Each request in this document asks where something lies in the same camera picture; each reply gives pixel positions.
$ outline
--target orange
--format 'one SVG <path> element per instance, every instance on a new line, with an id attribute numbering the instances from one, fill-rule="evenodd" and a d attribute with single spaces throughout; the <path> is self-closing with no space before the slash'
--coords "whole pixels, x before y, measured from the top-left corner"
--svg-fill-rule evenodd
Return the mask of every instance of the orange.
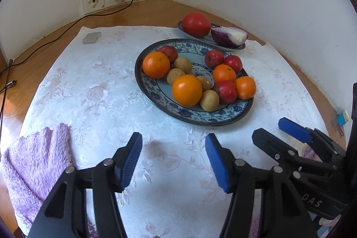
<path id="1" fill-rule="evenodd" d="M 226 80 L 234 82 L 237 79 L 234 70 L 230 66 L 225 64 L 218 65 L 213 70 L 212 77 L 215 83 Z"/>
<path id="2" fill-rule="evenodd" d="M 236 80 L 236 89 L 238 99 L 248 100 L 255 95 L 257 86 L 253 78 L 244 76 Z"/>
<path id="3" fill-rule="evenodd" d="M 195 76 L 181 76 L 172 84 L 172 96 L 184 107 L 194 106 L 201 99 L 202 84 Z"/>
<path id="4" fill-rule="evenodd" d="M 160 79 L 170 71 L 170 60 L 162 52 L 152 52 L 142 62 L 142 69 L 148 77 Z"/>

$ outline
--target blue gripper pad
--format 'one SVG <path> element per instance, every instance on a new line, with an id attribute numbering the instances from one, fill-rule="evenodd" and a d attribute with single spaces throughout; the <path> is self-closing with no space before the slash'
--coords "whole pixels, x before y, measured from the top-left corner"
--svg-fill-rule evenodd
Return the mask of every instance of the blue gripper pad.
<path id="1" fill-rule="evenodd" d="M 218 185 L 226 193 L 231 193 L 232 184 L 230 180 L 232 175 L 234 175 L 234 155 L 229 149 L 223 148 L 220 145 L 213 133 L 206 136 L 206 152 Z"/>
<path id="2" fill-rule="evenodd" d="M 129 186 L 131 178 L 142 150 L 142 135 L 134 132 L 125 147 L 125 153 L 121 156 L 120 180 L 122 189 Z"/>
<path id="3" fill-rule="evenodd" d="M 279 120 L 278 126 L 280 130 L 296 138 L 298 141 L 301 141 L 302 143 L 310 143 L 312 140 L 311 135 L 306 130 L 306 128 L 302 127 L 301 125 L 295 123 L 294 121 L 286 117 L 283 117 Z"/>

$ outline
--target tomato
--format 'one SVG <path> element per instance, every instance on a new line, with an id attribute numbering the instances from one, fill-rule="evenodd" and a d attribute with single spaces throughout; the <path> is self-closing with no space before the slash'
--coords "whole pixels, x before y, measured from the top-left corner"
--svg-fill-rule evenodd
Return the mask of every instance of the tomato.
<path id="1" fill-rule="evenodd" d="M 203 38 L 211 31 L 211 23 L 204 14 L 191 12 L 183 18 L 182 28 L 191 36 Z"/>

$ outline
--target plate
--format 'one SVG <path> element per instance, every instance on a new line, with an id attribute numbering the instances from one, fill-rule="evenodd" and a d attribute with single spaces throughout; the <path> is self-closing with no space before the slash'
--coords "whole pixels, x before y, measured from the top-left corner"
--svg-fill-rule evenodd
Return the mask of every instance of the plate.
<path id="1" fill-rule="evenodd" d="M 245 48 L 245 43 L 242 44 L 242 45 L 240 45 L 240 46 L 238 46 L 238 47 L 235 48 L 235 49 L 221 47 L 221 46 L 217 45 L 216 42 L 213 40 L 211 33 L 209 33 L 207 36 L 205 36 L 205 37 L 203 37 L 203 38 L 196 38 L 196 37 L 194 37 L 194 36 L 192 36 L 192 35 L 186 33 L 186 32 L 183 30 L 183 28 L 182 28 L 182 22 L 178 22 L 178 23 L 177 23 L 177 27 L 178 27 L 181 31 L 183 31 L 186 35 L 190 36 L 191 38 L 193 38 L 193 39 L 195 39 L 195 40 L 197 40 L 197 41 L 202 41 L 202 42 L 206 43 L 207 45 L 214 46 L 215 48 L 218 48 L 218 49 L 220 49 L 220 50 L 222 50 L 222 51 L 226 51 L 226 52 L 236 52 L 236 51 L 239 51 L 239 50 L 242 50 L 242 49 Z M 218 27 L 220 27 L 220 25 L 216 25 L 216 24 L 214 24 L 214 23 L 211 23 L 211 28 L 218 28 Z"/>
<path id="2" fill-rule="evenodd" d="M 172 97 L 171 86 L 166 82 L 166 78 L 151 79 L 142 71 L 142 62 L 151 52 L 157 51 L 162 46 L 173 46 L 178 51 L 179 57 L 185 57 L 192 63 L 190 74 L 195 76 L 205 76 L 212 84 L 212 70 L 206 66 L 205 55 L 215 47 L 207 45 L 201 41 L 189 39 L 168 39 L 159 41 L 143 50 L 135 63 L 135 78 L 141 91 L 147 98 L 163 112 L 172 117 L 201 126 L 223 126 L 231 124 L 244 117 L 253 104 L 253 98 L 249 100 L 237 100 L 230 104 L 220 104 L 213 112 L 204 111 L 201 106 L 196 105 L 190 108 L 179 105 Z M 244 69 L 237 74 L 237 77 L 248 76 Z"/>

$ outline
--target wooden table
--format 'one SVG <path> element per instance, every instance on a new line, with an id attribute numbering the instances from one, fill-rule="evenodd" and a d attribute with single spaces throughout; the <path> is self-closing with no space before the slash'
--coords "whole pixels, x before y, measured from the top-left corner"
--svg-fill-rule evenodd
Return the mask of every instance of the wooden table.
<path id="1" fill-rule="evenodd" d="M 103 13 L 113 12 L 118 8 L 112 8 Z M 21 66 L 11 69 L 10 80 L 16 79 L 17 85 L 8 90 L 6 95 L 6 106 L 4 110 L 4 135 L 2 142 L 11 142 L 19 136 L 20 129 L 29 108 L 29 105 L 35 95 L 39 83 L 43 80 L 48 70 L 51 68 L 55 60 L 77 35 L 82 26 L 89 28 L 96 27 L 111 27 L 116 25 L 153 25 L 176 27 L 178 20 L 181 20 L 187 13 L 191 11 L 199 11 L 195 8 L 175 3 L 169 0 L 146 0 L 134 3 L 129 9 L 118 14 L 106 17 L 88 17 L 77 25 L 75 25 L 67 34 L 59 41 L 39 50 L 30 60 Z M 217 16 L 204 12 L 211 22 L 225 26 L 235 26 L 228 21 L 225 21 Z M 44 39 L 32 45 L 23 54 L 15 59 L 15 63 L 24 60 L 33 50 L 42 44 L 57 38 L 66 28 L 68 24 Z M 256 40 L 261 45 L 265 42 L 249 33 L 248 39 Z M 309 91 L 313 98 L 329 132 L 339 144 L 345 146 L 344 138 L 341 138 L 336 129 L 332 126 L 331 120 L 335 118 L 336 112 L 318 90 L 318 88 L 304 75 L 301 70 L 294 64 L 288 61 L 290 66 L 297 73 L 302 83 Z M 1 84 L 5 83 L 5 74 L 0 77 Z M 6 186 L 0 174 L 0 216 L 10 230 L 13 232 L 17 228 L 15 216 L 8 197 Z"/>

